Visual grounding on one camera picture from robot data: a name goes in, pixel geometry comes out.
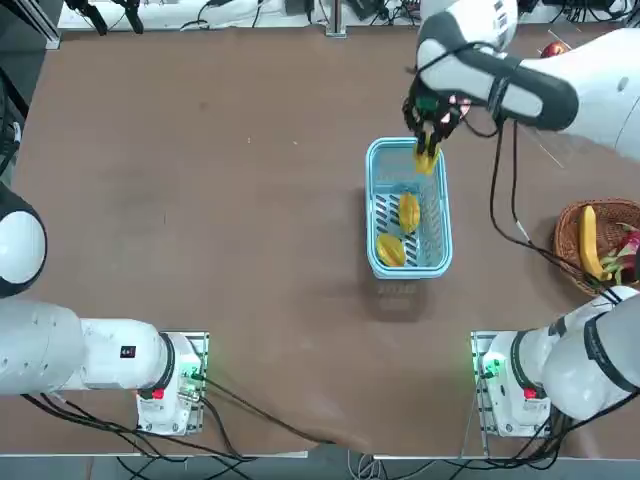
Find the wicker basket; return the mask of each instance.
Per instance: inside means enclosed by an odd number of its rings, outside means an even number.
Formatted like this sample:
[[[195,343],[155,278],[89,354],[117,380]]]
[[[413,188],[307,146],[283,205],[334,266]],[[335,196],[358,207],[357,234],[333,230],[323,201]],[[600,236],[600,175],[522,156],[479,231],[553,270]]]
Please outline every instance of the wicker basket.
[[[620,246],[620,242],[627,235],[616,222],[623,222],[640,228],[640,204],[622,198],[608,198],[606,200],[586,200],[572,203],[566,207],[558,221],[553,235],[553,251],[556,255],[580,265],[580,244],[579,230],[580,214],[585,205],[593,206],[596,212],[596,245],[598,256],[604,257],[614,248]],[[587,282],[581,272],[562,265],[567,276],[582,290],[593,297],[597,296],[597,291]],[[607,285],[614,285],[613,281],[605,282]],[[634,288],[640,290],[636,283]]]

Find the black cable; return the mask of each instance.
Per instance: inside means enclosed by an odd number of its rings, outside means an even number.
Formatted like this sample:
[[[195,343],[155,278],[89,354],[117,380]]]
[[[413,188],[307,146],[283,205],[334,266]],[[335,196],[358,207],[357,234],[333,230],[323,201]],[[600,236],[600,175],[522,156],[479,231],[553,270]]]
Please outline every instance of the black cable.
[[[382,466],[382,470],[384,471],[385,477],[387,478],[387,480],[403,480],[405,478],[413,478],[415,475],[419,474],[420,472],[422,472],[423,470],[426,470],[427,468],[429,468],[433,463],[435,462],[435,460],[429,460],[427,463],[425,463],[424,465],[422,465],[419,468],[416,468],[413,472],[410,473],[406,473],[404,475],[398,475],[397,477],[387,477],[387,470],[386,468],[384,468],[384,463],[382,463],[382,460],[380,460],[380,465]]]
[[[496,128],[493,132],[491,133],[484,133],[481,132],[480,130],[478,130],[476,127],[474,127],[473,125],[471,125],[471,122],[469,122],[469,119],[467,118],[466,115],[461,115],[460,118],[462,119],[462,122],[467,126],[467,128],[469,130],[471,130],[471,133],[473,133],[475,136],[477,137],[481,137],[481,138],[493,138],[498,134],[498,129]]]
[[[118,437],[123,438],[124,440],[128,441],[130,444],[132,444],[134,446],[134,448],[136,448],[136,450],[138,450],[140,453],[142,453],[146,457],[149,457],[149,458],[160,458],[160,459],[162,459],[162,460],[164,460],[166,462],[169,462],[169,463],[184,463],[187,460],[186,458],[182,458],[182,459],[180,459],[180,458],[171,458],[171,457],[167,457],[167,456],[163,455],[151,442],[149,442],[149,440],[147,440],[146,438],[141,436],[140,431],[130,430],[130,429],[127,429],[126,427],[123,427],[122,425],[119,425],[117,423],[105,422],[104,420],[100,420],[100,419],[94,417],[93,415],[91,415],[86,410],[80,408],[75,403],[67,401],[67,403],[69,404],[70,407],[72,407],[75,410],[79,411],[80,413],[82,413],[86,417],[86,418],[83,418],[81,416],[78,416],[78,415],[74,414],[73,412],[65,410],[64,408],[60,407],[59,405],[56,405],[44,393],[40,394],[40,396],[49,405],[49,407],[51,409],[55,410],[60,415],[65,416],[65,417],[69,417],[71,419],[76,419],[76,420],[79,420],[79,421],[85,421],[85,422],[86,421],[90,421],[90,422],[92,422],[90,425],[86,425],[86,424],[84,424],[84,425],[85,426],[90,426],[90,427],[96,427],[99,430],[103,430],[103,431],[111,431],[112,433],[114,433]],[[155,453],[157,455],[157,457],[154,457],[153,455],[149,454],[146,450],[141,448],[137,443],[131,442],[128,438],[124,437],[123,433],[128,433],[128,434],[136,437],[138,440],[144,442],[151,449],[151,451],[153,451],[153,453]]]
[[[249,408],[250,410],[252,410],[254,413],[257,413],[258,415],[260,415],[261,417],[266,418],[267,420],[269,420],[272,423],[275,423],[276,425],[278,425],[281,428],[284,428],[285,430],[293,433],[294,435],[297,435],[300,438],[303,438],[305,440],[308,440],[310,442],[314,442],[314,443],[322,443],[325,445],[334,445],[334,442],[332,442],[331,440],[325,440],[323,438],[318,438],[315,437],[313,435],[310,435],[308,433],[303,432],[302,430],[297,429],[296,427],[289,425],[286,422],[283,422],[282,420],[280,420],[279,418],[271,415],[270,413],[265,412],[264,410],[256,407],[255,405],[252,405],[251,403],[249,403],[247,400],[245,400],[244,398],[240,397],[239,395],[236,395],[235,393],[233,393],[231,390],[229,390],[228,388],[223,387],[222,385],[220,385],[219,383],[214,382],[213,380],[208,379],[207,377],[204,377],[202,375],[199,374],[195,374],[192,375],[191,378],[193,378],[194,380],[200,380],[200,381],[204,381],[206,383],[208,383],[209,385],[211,385],[212,387],[215,387],[216,389],[220,390],[221,392],[229,395],[231,398],[233,398],[234,400],[236,400],[237,402],[241,403],[242,405],[244,405],[245,407]]]
[[[467,460],[466,462],[464,462],[462,465],[458,466],[458,470],[456,470],[453,475],[451,475],[449,477],[449,480],[454,480],[458,475],[460,475],[462,473],[462,470],[464,470],[465,468],[467,468],[467,466],[471,463],[471,460]]]
[[[104,426],[102,424],[97,424],[92,419],[83,419],[83,418],[78,417],[77,415],[75,415],[75,414],[73,414],[71,412],[67,412],[66,410],[58,407],[55,404],[53,405],[53,407],[47,407],[46,405],[40,403],[38,400],[33,398],[31,395],[22,395],[22,397],[25,400],[27,400],[29,403],[31,403],[32,405],[35,405],[36,407],[38,407],[40,410],[43,410],[44,412],[48,413],[49,415],[52,415],[52,416],[57,417],[59,419],[67,420],[67,421],[69,421],[71,423],[75,423],[75,424],[78,424],[78,425],[87,426],[87,427],[90,427],[90,428],[95,428],[97,430],[102,430],[102,431],[114,433],[116,436],[122,438],[125,442],[127,442],[129,445],[131,445],[134,449],[138,450],[143,455],[145,455],[147,457],[152,457],[151,454],[149,454],[146,450],[144,450],[142,447],[140,447],[136,442],[134,442],[133,440],[131,440],[131,439],[127,438],[127,437],[125,437],[124,434],[123,434],[124,430],[118,430],[118,429],[110,428],[108,426]]]
[[[322,0],[318,0],[318,3],[320,4],[320,10],[322,10],[322,16],[324,17],[325,22],[329,23],[329,17],[327,16],[327,12],[324,9],[324,4],[322,3]]]
[[[256,16],[253,18],[251,28],[256,28],[256,23],[258,23],[258,16],[260,15],[260,9],[262,8],[262,1],[263,0],[258,0],[258,9],[256,10]]]
[[[567,8],[567,0],[563,0],[562,6],[560,7],[560,11],[558,12],[558,14],[555,17],[553,17],[553,20],[551,20],[551,22],[549,22],[549,23],[553,23],[558,18],[560,18],[560,15],[562,15],[564,13],[565,8]]]
[[[132,430],[129,428],[126,428],[122,425],[119,425],[117,423],[114,422],[105,422],[103,420],[99,420],[97,422],[94,421],[89,421],[89,419],[77,419],[73,417],[73,413],[69,412],[68,410],[64,410],[64,409],[60,409],[63,412],[66,413],[62,414],[62,413],[58,413],[57,411],[47,407],[46,405],[38,402],[35,398],[31,397],[30,395],[22,395],[23,398],[25,398],[27,401],[29,401],[29,403],[33,404],[34,406],[36,406],[37,408],[45,411],[46,413],[60,418],[62,420],[66,420],[69,421],[71,423],[76,423],[79,425],[83,425],[83,426],[88,426],[91,428],[94,428],[96,430],[102,430],[102,431],[106,431],[106,432],[111,432],[111,433],[115,433],[116,435],[120,436],[121,438],[123,438],[127,443],[129,443],[133,448],[135,448],[136,450],[138,450],[140,453],[142,453],[143,455],[147,456],[147,457],[152,457],[152,455],[150,455],[148,452],[146,452],[144,449],[142,449],[139,445],[137,445],[135,442],[133,442],[132,440],[130,440],[127,437],[124,437],[123,433],[127,433],[130,435],[133,435],[137,438],[142,437],[153,437],[153,438],[158,438],[158,439],[162,439],[166,442],[170,442],[170,443],[175,443],[176,445],[181,445],[184,447],[191,447],[191,448],[195,448],[197,450],[201,450],[204,452],[207,452],[211,455],[216,455],[219,457],[224,457],[227,458],[229,460],[234,460],[234,457],[224,453],[224,452],[220,452],[218,450],[214,450],[212,448],[209,447],[205,447],[204,445],[198,445],[196,443],[192,443],[192,442],[187,442],[185,440],[180,440],[178,438],[174,438],[174,437],[167,437],[165,435],[160,435],[158,433],[153,433],[153,432],[147,432],[145,430]],[[142,441],[146,442],[148,445],[150,445],[151,449],[154,451],[154,453],[156,453],[156,455],[158,455],[158,457],[160,457],[163,460],[166,460],[169,457],[164,456],[162,453],[158,452],[157,449],[155,447],[153,447],[153,445],[148,442],[148,440],[146,438],[141,438]],[[220,458],[217,457],[213,457],[214,459],[216,459],[217,461],[221,461]],[[228,463],[226,462],[222,462],[226,467],[229,466]]]
[[[114,28],[116,28],[116,26],[117,26],[117,25],[122,21],[122,19],[123,19],[123,18],[124,18],[124,16],[126,15],[126,13],[127,13],[127,12],[126,12],[126,11],[124,11],[124,12],[122,13],[122,16],[118,19],[118,21],[117,21],[116,23],[114,23],[113,25],[111,25],[111,26],[107,29],[107,31],[108,31],[108,32],[110,32],[111,30],[113,30]]]
[[[133,480],[134,478],[139,478],[140,480],[151,480],[149,477],[142,475],[142,470],[144,470],[149,465],[151,465],[155,460],[156,460],[155,458],[152,458],[144,467],[142,467],[140,470],[136,472],[131,467],[129,467],[126,463],[124,463],[120,457],[116,457],[116,461],[120,464],[120,466],[131,474],[130,480]]]
[[[238,453],[233,444],[231,443],[231,439],[227,434],[227,430],[224,428],[224,424],[222,423],[222,417],[218,412],[218,409],[206,398],[201,399],[202,403],[209,409],[211,414],[213,415],[214,420],[218,426],[218,431],[220,432],[220,436],[222,437],[222,441],[227,449],[227,451],[233,455],[240,462],[250,462],[255,460],[254,458],[245,458],[242,454]]]
[[[62,420],[66,420],[66,421],[71,422],[71,423],[76,423],[78,425],[83,425],[83,426],[87,426],[87,427],[90,427],[90,428],[94,428],[96,430],[101,430],[101,431],[114,433],[115,435],[117,435],[118,437],[120,437],[123,440],[125,440],[135,450],[139,451],[140,453],[142,453],[146,457],[156,458],[153,455],[149,454],[147,451],[145,451],[138,444],[136,444],[135,442],[133,442],[129,438],[125,437],[124,436],[125,433],[129,434],[129,435],[133,435],[136,438],[144,441],[151,448],[151,450],[157,455],[157,458],[160,458],[162,460],[165,460],[165,461],[168,461],[168,462],[177,463],[177,462],[186,461],[186,458],[185,459],[172,459],[170,457],[167,457],[167,456],[163,455],[162,453],[160,453],[153,446],[153,444],[151,444],[151,442],[149,442],[144,437],[159,438],[159,439],[165,440],[165,441],[170,442],[170,443],[175,443],[177,445],[182,445],[182,446],[185,446],[185,447],[191,447],[191,448],[195,448],[197,450],[202,450],[204,452],[210,453],[210,454],[214,455],[211,458],[213,458],[215,461],[221,463],[224,467],[230,468],[235,473],[237,473],[238,475],[243,477],[245,480],[252,480],[251,477],[249,477],[248,475],[244,474],[243,472],[241,472],[239,470],[236,470],[233,465],[227,463],[225,460],[220,458],[220,457],[224,457],[224,458],[227,458],[227,459],[235,460],[235,458],[233,456],[231,456],[229,454],[226,454],[224,452],[220,452],[218,450],[214,450],[212,448],[205,447],[203,445],[198,445],[198,444],[195,444],[195,443],[192,443],[192,442],[179,440],[177,438],[167,437],[165,435],[160,435],[160,434],[157,434],[157,433],[147,432],[147,431],[144,431],[144,430],[132,430],[130,428],[127,428],[127,427],[124,427],[122,425],[119,425],[119,424],[117,424],[115,422],[106,422],[104,420],[99,420],[95,416],[89,414],[88,412],[86,412],[88,417],[86,417],[86,418],[79,417],[78,415],[76,415],[76,414],[74,414],[74,413],[72,413],[72,412],[70,412],[68,410],[65,410],[65,409],[63,409],[61,407],[58,407],[55,404],[54,405],[55,405],[56,408],[52,408],[52,407],[49,407],[49,406],[47,406],[45,404],[42,404],[39,401],[37,401],[35,398],[33,398],[31,395],[22,395],[22,397],[24,399],[26,399],[32,405],[36,406],[37,408],[45,411],[46,413],[48,413],[48,414],[50,414],[50,415],[52,415],[54,417],[60,418]]]
[[[585,271],[584,269],[582,269],[581,267],[579,267],[578,265],[574,264],[573,262],[566,260],[565,258],[562,258],[558,255],[556,255],[555,253],[544,249],[544,248],[540,248],[536,245],[534,245],[530,240],[527,242],[522,242],[510,235],[508,235],[507,233],[505,233],[504,230],[502,230],[502,228],[498,225],[498,223],[496,222],[495,219],[495,214],[494,214],[494,198],[495,198],[495,188],[496,188],[496,180],[498,177],[498,169],[500,166],[500,153],[502,150],[502,133],[503,133],[503,124],[504,121],[500,120],[498,123],[498,144],[496,147],[496,156],[495,156],[495,160],[494,160],[494,166],[493,166],[493,175],[491,178],[491,190],[490,190],[490,198],[489,198],[489,215],[491,217],[491,223],[493,224],[493,227],[496,229],[496,231],[506,240],[508,240],[511,243],[514,243],[516,245],[520,245],[522,247],[528,248],[530,250],[534,250],[536,252],[538,252],[543,258],[545,258],[549,263],[551,263],[552,265],[555,265],[559,268],[562,268],[562,266],[558,263],[563,263],[571,268],[573,268],[574,270],[582,273],[582,275],[584,275],[588,280],[590,280],[592,283],[595,283],[596,286],[598,286],[599,288],[601,288],[602,292],[600,292],[600,294],[606,298],[608,301],[610,301],[612,304],[617,305],[618,303],[620,303],[622,300],[620,299],[620,297],[613,291],[611,290],[611,288],[606,287],[605,285],[602,284],[602,282],[600,280],[598,280],[596,277],[594,277],[593,275],[591,275],[589,272]]]
[[[378,18],[380,18],[380,15],[382,15],[384,12],[386,12],[387,15],[387,20],[389,19],[389,10],[387,9],[387,4],[390,2],[391,0],[387,0],[386,2],[384,2],[384,5],[382,6],[382,8],[379,8],[378,11],[376,12],[376,16],[373,17],[373,20],[371,20],[371,23],[369,24],[370,27],[373,26],[374,23],[376,23],[376,20]]]
[[[213,475],[210,475],[210,476],[208,476],[208,477],[206,477],[206,478],[203,478],[202,480],[213,480],[214,478],[221,477],[222,475],[224,475],[225,473],[229,472],[230,470],[232,470],[232,471],[234,471],[235,473],[238,473],[238,474],[239,474],[238,470],[236,470],[236,467],[237,467],[238,465],[240,465],[241,463],[242,463],[242,462],[240,462],[240,461],[239,461],[239,462],[237,462],[235,465],[230,465],[230,466],[228,466],[226,469],[224,469],[223,471],[218,472],[218,473],[214,473]]]
[[[431,60],[426,65],[423,65],[422,67],[420,67],[416,71],[416,75],[420,76],[420,74],[422,72],[424,72],[426,69],[433,67],[436,63],[444,60],[449,55],[457,55],[460,52],[463,52],[465,50],[471,50],[472,48],[475,48],[475,47],[488,47],[488,48],[491,48],[492,50],[495,50],[495,48],[496,48],[495,45],[493,45],[492,43],[489,43],[489,42],[481,42],[480,41],[480,42],[468,42],[468,43],[465,43],[464,45],[461,45],[461,46],[459,46],[457,48],[454,48],[452,50],[447,50],[442,55],[437,56],[436,58]]]
[[[387,467],[382,460],[380,460],[380,468],[382,469],[382,473],[384,473],[384,480],[391,480],[389,478],[389,473],[387,472]]]
[[[207,30],[209,28],[209,22],[207,20],[203,20],[202,17],[202,12],[204,12],[207,8],[213,6],[216,3],[217,0],[208,0],[207,2],[204,3],[204,5],[202,5],[202,7],[200,7],[200,10],[198,11],[198,16],[196,17],[195,20],[190,20],[187,23],[184,23],[179,30],[182,30],[183,28],[189,27],[191,25],[200,25],[201,23],[206,23],[207,26],[206,28],[200,28],[200,30]]]

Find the banana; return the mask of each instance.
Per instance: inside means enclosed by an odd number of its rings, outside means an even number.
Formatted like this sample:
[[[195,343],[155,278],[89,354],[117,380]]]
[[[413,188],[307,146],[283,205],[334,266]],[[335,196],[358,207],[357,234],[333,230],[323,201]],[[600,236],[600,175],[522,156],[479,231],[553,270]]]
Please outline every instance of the banana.
[[[582,267],[598,280],[611,280],[611,274],[600,265],[596,248],[596,212],[591,205],[582,209],[580,217],[580,261]]]

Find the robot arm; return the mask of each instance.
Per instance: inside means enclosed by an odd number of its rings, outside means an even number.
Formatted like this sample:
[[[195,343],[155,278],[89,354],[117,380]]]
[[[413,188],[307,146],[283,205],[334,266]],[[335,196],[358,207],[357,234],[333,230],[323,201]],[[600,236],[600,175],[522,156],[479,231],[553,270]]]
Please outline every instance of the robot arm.
[[[581,136],[640,160],[634,143],[640,63],[631,61],[640,31],[620,29],[557,57],[521,60],[500,53],[515,33],[513,0],[460,0],[424,16],[416,67],[426,92],[469,98],[494,115]],[[464,48],[472,42],[494,48]]]
[[[423,10],[432,8],[427,3]],[[515,0],[459,0],[438,13],[421,12],[416,80],[403,108],[417,153],[428,148],[433,157],[451,133],[455,125],[439,119],[455,96],[496,120],[577,135],[640,160],[640,62],[633,60],[640,31],[620,29],[560,56],[522,60],[501,53],[517,13]],[[424,121],[433,124],[428,145]],[[638,391],[640,295],[614,290],[624,300],[615,307],[598,297],[550,326],[497,334],[478,370],[499,435],[534,435],[551,404],[586,420]]]

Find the metal bracket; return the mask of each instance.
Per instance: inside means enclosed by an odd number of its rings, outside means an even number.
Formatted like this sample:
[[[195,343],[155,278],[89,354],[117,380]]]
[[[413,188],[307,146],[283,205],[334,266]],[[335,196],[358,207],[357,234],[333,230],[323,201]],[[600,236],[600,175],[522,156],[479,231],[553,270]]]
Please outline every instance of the metal bracket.
[[[18,6],[31,26],[44,36],[47,50],[57,50],[60,47],[60,32],[36,0],[10,1]]]
[[[347,27],[342,22],[341,0],[333,0],[325,35],[333,38],[347,38]]]
[[[478,418],[480,419],[480,432],[482,436],[482,449],[485,456],[489,457],[489,439],[487,433],[497,432],[497,427],[493,419],[491,409],[491,399],[485,385],[480,378],[480,359],[489,350],[491,342],[498,332],[479,331],[471,332],[471,361],[473,364],[473,376],[476,381],[476,405],[478,407]]]

